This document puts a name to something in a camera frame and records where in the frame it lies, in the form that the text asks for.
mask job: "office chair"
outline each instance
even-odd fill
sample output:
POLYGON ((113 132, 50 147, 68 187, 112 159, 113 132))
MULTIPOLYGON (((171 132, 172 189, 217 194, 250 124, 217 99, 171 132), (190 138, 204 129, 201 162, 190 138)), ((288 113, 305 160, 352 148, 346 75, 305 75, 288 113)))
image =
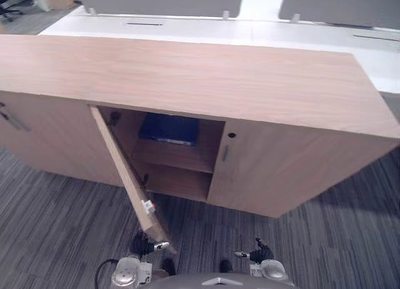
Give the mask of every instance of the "office chair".
POLYGON ((7 13, 18 13, 20 15, 23 15, 24 13, 15 9, 4 9, 1 5, 5 3, 7 0, 0 0, 0 15, 3 15, 5 18, 8 19, 8 21, 12 22, 13 19, 8 17, 6 14, 7 13))

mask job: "blue book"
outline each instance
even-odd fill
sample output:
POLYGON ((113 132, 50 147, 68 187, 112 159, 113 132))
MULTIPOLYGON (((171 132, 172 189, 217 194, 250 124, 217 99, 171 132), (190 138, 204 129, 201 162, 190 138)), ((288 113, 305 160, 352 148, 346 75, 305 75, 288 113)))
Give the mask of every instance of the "blue book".
POLYGON ((139 138, 194 146, 199 133, 196 118, 148 113, 139 131, 139 138))

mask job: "desk surface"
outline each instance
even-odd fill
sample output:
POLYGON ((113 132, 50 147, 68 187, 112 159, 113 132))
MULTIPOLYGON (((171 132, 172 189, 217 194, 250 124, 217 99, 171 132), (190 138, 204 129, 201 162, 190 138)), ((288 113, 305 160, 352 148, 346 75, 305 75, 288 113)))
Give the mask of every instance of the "desk surface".
POLYGON ((400 93, 400 32, 352 29, 278 18, 282 0, 242 0, 237 19, 149 18, 162 26, 133 25, 137 16, 97 16, 76 9, 41 34, 270 46, 351 53, 378 91, 400 93))
POLYGON ((350 54, 22 35, 0 54, 1 91, 400 138, 350 54))

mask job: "white desk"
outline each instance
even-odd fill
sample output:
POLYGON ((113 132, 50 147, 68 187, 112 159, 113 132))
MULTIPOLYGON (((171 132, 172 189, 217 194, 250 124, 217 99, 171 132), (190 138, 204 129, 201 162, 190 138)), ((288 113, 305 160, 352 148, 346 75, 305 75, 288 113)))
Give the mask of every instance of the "white desk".
POLYGON ((291 24, 278 18, 281 2, 282 0, 242 0, 240 15, 228 21, 170 16, 91 16, 81 6, 41 34, 353 53, 377 90, 400 93, 400 31, 351 29, 310 22, 291 24), (144 21, 162 25, 128 24, 144 21))

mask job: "black cable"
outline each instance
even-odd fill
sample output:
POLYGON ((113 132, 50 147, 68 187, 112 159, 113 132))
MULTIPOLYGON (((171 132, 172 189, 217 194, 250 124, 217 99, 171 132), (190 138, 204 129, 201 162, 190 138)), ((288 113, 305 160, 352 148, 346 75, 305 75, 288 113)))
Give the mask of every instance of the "black cable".
POLYGON ((111 262, 112 264, 117 264, 117 263, 118 263, 118 260, 115 260, 115 259, 107 259, 106 261, 102 262, 102 263, 99 265, 99 267, 98 267, 97 270, 96 270, 96 275, 95 275, 95 277, 94 277, 94 287, 95 287, 95 289, 99 289, 99 280, 98 280, 98 278, 99 278, 100 269, 101 269, 105 264, 107 264, 107 263, 109 263, 109 262, 111 262))

